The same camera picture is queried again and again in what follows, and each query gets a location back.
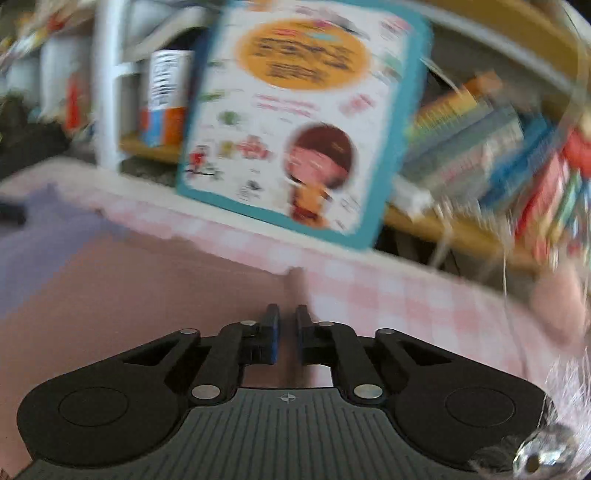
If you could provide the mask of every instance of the pink checkered fabric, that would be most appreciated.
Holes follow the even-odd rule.
[[[526,375],[538,385],[560,354],[527,309],[510,303],[506,314],[503,298],[461,279],[331,257],[94,187],[47,179],[35,170],[17,177],[11,191],[25,194],[48,180],[57,181],[69,201],[101,208],[108,218],[131,229],[161,238],[182,236],[204,251],[273,273],[304,267],[315,316],[351,325],[359,335],[393,328],[491,367]],[[527,372],[519,344],[527,357]],[[325,385],[328,378],[328,372],[319,369],[315,383]]]

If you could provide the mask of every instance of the cartoon girl illustration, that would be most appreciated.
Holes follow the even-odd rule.
[[[355,155],[349,137],[331,125],[301,131],[285,155],[285,172],[296,183],[290,216],[314,228],[326,228],[322,210],[332,200],[329,191],[349,178]]]

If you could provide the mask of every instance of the ridged gray plate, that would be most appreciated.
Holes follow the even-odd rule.
[[[241,388],[197,407],[164,445],[124,465],[70,469],[36,461],[18,480],[467,480],[410,448],[376,408],[335,388]]]

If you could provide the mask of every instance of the wooden shelf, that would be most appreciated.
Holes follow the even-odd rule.
[[[138,133],[125,135],[119,142],[121,150],[137,157],[177,164],[181,156],[181,145],[149,147],[140,139]]]
[[[430,242],[438,242],[444,233],[444,226],[434,215],[427,215],[422,219],[411,220],[400,210],[392,206],[386,208],[384,224],[401,232],[419,237]],[[451,247],[468,255],[485,260],[501,257],[501,243],[494,235],[480,230],[468,220],[452,222],[454,236]],[[517,245],[511,256],[507,258],[510,267],[516,270],[538,274],[544,267],[540,265],[524,247]]]

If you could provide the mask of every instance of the purple fabric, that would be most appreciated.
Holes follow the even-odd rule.
[[[31,193],[22,204],[27,222],[0,223],[0,319],[20,306],[88,241],[127,231],[95,212],[62,200],[53,186]]]

